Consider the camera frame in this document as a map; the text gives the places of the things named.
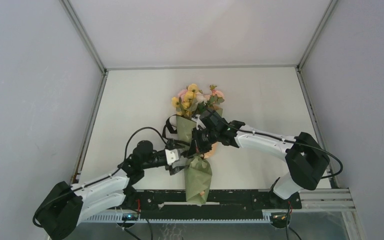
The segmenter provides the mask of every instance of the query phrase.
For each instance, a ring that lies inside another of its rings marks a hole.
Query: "pink flower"
[[[178,97],[179,98],[182,98],[183,99],[183,97],[182,96],[184,96],[186,93],[188,92],[188,90],[187,89],[183,89],[183,90],[181,90],[179,93],[178,93]]]
[[[207,101],[208,101],[208,99],[210,99],[210,97],[206,97],[206,96],[204,96],[202,93],[200,93],[200,92],[198,92],[197,94],[196,94],[196,101],[197,101],[197,103],[204,103],[204,104],[206,104],[207,103]]]
[[[217,97],[223,98],[223,99],[225,98],[225,95],[222,93],[222,91],[219,91],[219,90],[213,90],[212,95],[213,96],[217,95]]]

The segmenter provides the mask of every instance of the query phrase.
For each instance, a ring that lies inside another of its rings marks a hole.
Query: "artificial flower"
[[[178,108],[180,106],[179,98],[174,96],[171,99],[171,105],[173,105],[175,108]]]
[[[222,93],[222,91],[219,91],[219,90],[213,90],[212,95],[213,96],[217,95],[217,97],[219,98],[225,98],[225,95]]]
[[[188,91],[185,95],[184,98],[182,98],[183,102],[190,102],[194,99],[195,94],[192,91]]]
[[[208,95],[208,99],[200,92],[198,92],[196,94],[196,100],[197,100],[197,103],[204,103],[206,104],[207,101],[210,99],[210,96]]]
[[[191,106],[191,104],[188,101],[182,102],[181,105],[183,106],[184,109],[188,109]]]
[[[183,99],[182,96],[185,96],[185,94],[186,94],[187,92],[188,92],[187,89],[183,89],[183,90],[181,90],[181,91],[177,94],[177,96],[178,96],[179,98]]]
[[[197,94],[200,91],[200,88],[195,83],[192,83],[187,87],[187,90],[194,94]]]

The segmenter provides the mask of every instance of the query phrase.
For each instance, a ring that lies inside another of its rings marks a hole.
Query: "black joint housing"
[[[67,195],[46,205],[64,194]],[[76,228],[82,207],[82,197],[77,196],[65,181],[61,181],[52,188],[35,215],[52,240],[62,240]]]
[[[329,165],[330,159],[326,153],[315,149],[321,149],[321,147],[310,134],[301,132],[295,139],[297,143],[312,147],[295,143],[287,151],[285,159],[290,176],[302,188],[315,190]]]

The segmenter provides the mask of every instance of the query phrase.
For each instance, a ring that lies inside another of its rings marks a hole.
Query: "glass panel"
[[[340,212],[293,212],[290,227],[303,240],[349,240]],[[142,240],[149,240],[147,224],[138,223],[129,230]],[[154,240],[285,240],[285,229],[267,223],[153,223]],[[134,239],[116,223],[81,223],[67,240]],[[289,231],[290,240],[298,240]]]

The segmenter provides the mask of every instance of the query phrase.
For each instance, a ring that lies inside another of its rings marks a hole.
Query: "red wire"
[[[136,199],[136,202],[137,202],[137,211],[140,212],[141,211],[141,200]]]
[[[290,213],[289,213],[289,214],[292,213],[292,209],[294,209],[294,207],[292,207],[292,205],[291,205],[291,206],[290,206]]]

